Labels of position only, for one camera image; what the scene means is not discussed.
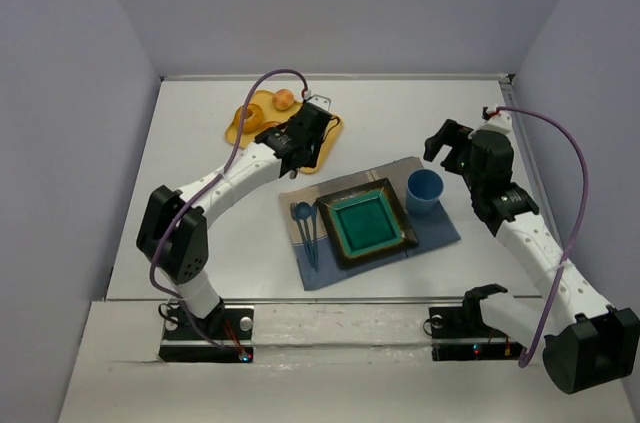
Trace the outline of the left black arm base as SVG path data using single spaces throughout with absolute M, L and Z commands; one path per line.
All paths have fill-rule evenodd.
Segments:
M 163 319 L 158 357 L 167 363 L 249 364 L 254 359 L 252 342 L 254 310 L 251 305 L 227 305 L 219 323 L 208 330 L 212 345 L 193 329 L 176 301 L 161 303 Z

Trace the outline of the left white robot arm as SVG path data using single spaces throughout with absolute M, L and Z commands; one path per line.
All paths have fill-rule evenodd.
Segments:
M 212 338 L 224 302 L 205 266 L 208 230 L 224 212 L 255 189 L 317 165 L 335 117 L 305 102 L 286 122 L 258 133 L 234 160 L 178 190 L 162 185 L 148 200 L 136 238 L 150 262 L 150 281 L 183 305 L 194 331 Z

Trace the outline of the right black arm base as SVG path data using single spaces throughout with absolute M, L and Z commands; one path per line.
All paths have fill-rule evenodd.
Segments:
M 481 316 L 481 302 L 506 293 L 504 287 L 489 284 L 468 290 L 459 304 L 430 307 L 423 331 L 431 338 L 433 361 L 517 360 L 522 345 L 487 326 Z

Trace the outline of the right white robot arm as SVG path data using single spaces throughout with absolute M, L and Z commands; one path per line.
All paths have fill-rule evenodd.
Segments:
M 464 321 L 520 344 L 520 367 L 540 357 L 565 394 L 625 378 L 634 369 L 639 318 L 630 308 L 616 308 L 588 283 L 570 261 L 570 249 L 552 236 L 533 198 L 513 182 L 511 128 L 510 117 L 500 113 L 478 129 L 448 119 L 425 142 L 427 161 L 449 147 L 442 168 L 463 178 L 475 215 L 545 298 L 542 311 L 535 312 L 499 285 L 476 287 L 465 295 Z

